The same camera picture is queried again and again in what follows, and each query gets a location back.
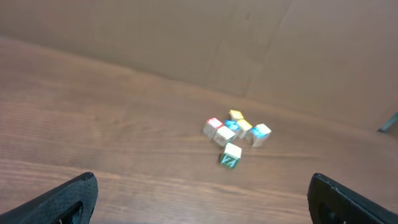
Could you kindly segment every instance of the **green cube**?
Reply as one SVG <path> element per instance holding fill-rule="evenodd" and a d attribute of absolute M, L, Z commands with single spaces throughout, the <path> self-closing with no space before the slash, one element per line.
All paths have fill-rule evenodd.
<path fill-rule="evenodd" d="M 241 159 L 242 149 L 232 143 L 225 145 L 224 153 L 221 156 L 220 164 L 234 169 Z"/>

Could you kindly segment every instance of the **wooden table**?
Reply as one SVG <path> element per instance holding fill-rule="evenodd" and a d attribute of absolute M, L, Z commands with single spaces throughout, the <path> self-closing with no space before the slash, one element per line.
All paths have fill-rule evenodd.
<path fill-rule="evenodd" d="M 200 132 L 229 109 L 273 130 L 237 143 L 235 170 Z M 99 182 L 92 223 L 311 223 L 314 172 L 398 212 L 389 136 L 1 39 L 0 212 L 84 171 Z"/>

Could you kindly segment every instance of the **yellow cube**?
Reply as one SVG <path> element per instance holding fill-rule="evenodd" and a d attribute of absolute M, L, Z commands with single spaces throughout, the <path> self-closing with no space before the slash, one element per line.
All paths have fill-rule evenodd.
<path fill-rule="evenodd" d="M 248 131 L 253 127 L 251 124 L 249 124 L 245 119 L 241 119 L 237 121 L 237 124 L 241 128 L 241 130 L 238 132 L 238 137 L 239 138 L 244 138 Z"/>
<path fill-rule="evenodd" d="M 236 110 L 230 110 L 229 116 L 234 121 L 239 121 L 240 119 L 243 119 L 242 113 L 240 111 L 236 111 Z"/>

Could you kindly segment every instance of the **cardboard wall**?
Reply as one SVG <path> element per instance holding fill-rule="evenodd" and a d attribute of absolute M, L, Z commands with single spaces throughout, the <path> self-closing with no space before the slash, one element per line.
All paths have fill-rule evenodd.
<path fill-rule="evenodd" d="M 398 111 L 398 2 L 6 0 L 0 35 L 377 130 Z"/>

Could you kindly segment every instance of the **small cube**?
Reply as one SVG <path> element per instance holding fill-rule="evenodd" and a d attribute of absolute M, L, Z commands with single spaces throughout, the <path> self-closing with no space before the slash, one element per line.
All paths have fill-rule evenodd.
<path fill-rule="evenodd" d="M 246 140 L 251 144 L 251 146 L 258 147 L 268 138 L 270 133 L 271 129 L 269 129 L 265 124 L 258 124 L 246 135 Z"/>
<path fill-rule="evenodd" d="M 223 126 L 223 123 L 217 118 L 211 118 L 207 120 L 205 127 L 203 128 L 203 133 L 205 133 L 210 139 L 213 139 L 214 134 L 217 130 Z"/>
<path fill-rule="evenodd" d="M 226 120 L 225 126 L 235 133 L 234 138 L 236 138 L 237 134 L 241 130 L 241 127 L 239 127 L 238 123 L 234 120 Z"/>
<path fill-rule="evenodd" d="M 231 118 L 231 120 L 234 120 L 234 121 L 239 121 L 240 119 L 243 119 L 242 113 L 240 111 L 236 111 L 236 110 L 230 110 L 229 117 Z"/>
<path fill-rule="evenodd" d="M 217 144 L 219 144 L 220 146 L 225 147 L 225 145 L 232 141 L 234 137 L 235 133 L 233 131 L 231 131 L 226 126 L 222 126 L 217 130 L 216 134 L 213 137 L 213 140 L 217 142 Z"/>
<path fill-rule="evenodd" d="M 248 131 L 252 128 L 251 124 L 249 124 L 246 120 L 242 119 L 237 121 L 237 124 L 241 128 L 241 130 L 238 133 L 239 138 L 244 138 Z"/>
<path fill-rule="evenodd" d="M 221 155 L 220 164 L 234 169 L 241 159 L 242 149 L 234 144 L 227 143 L 224 153 Z"/>

